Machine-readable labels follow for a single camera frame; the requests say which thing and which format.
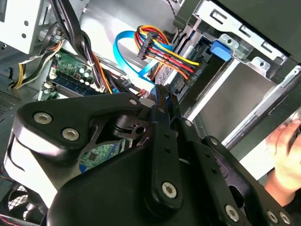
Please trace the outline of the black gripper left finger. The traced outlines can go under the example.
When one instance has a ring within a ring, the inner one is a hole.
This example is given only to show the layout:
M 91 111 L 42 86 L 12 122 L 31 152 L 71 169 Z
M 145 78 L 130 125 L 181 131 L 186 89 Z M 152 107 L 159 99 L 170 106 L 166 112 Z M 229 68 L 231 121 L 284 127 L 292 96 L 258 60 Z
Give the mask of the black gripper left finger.
M 128 93 L 39 101 L 16 114 L 9 175 L 50 208 L 74 177 L 136 146 L 177 145 L 170 96 L 157 86 L 152 106 Z

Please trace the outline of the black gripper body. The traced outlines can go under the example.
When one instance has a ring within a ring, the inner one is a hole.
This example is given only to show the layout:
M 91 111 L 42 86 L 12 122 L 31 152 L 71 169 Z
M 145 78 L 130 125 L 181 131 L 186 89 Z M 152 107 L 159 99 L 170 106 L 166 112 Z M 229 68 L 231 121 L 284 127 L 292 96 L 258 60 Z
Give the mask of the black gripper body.
M 48 226 L 208 226 L 185 145 L 136 146 L 57 192 Z M 301 223 L 301 204 L 285 209 Z

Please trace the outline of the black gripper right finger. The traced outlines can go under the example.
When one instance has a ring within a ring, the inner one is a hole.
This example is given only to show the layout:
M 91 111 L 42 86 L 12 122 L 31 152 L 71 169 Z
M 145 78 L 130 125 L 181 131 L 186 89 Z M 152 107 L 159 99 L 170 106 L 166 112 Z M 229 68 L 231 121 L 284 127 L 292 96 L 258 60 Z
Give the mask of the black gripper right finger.
M 201 139 L 181 116 L 177 97 L 170 96 L 170 118 L 188 147 L 196 199 L 205 205 L 210 226 L 294 226 L 295 221 L 264 187 L 213 136 Z

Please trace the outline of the person's hand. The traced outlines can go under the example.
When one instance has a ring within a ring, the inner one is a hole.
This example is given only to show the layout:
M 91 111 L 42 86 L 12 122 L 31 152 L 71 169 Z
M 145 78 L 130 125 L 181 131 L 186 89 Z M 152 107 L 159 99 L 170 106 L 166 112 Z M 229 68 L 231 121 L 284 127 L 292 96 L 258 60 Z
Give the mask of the person's hand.
M 268 174 L 266 191 L 283 207 L 291 203 L 301 188 L 301 137 L 292 141 L 300 119 L 280 125 L 267 139 L 274 169 Z

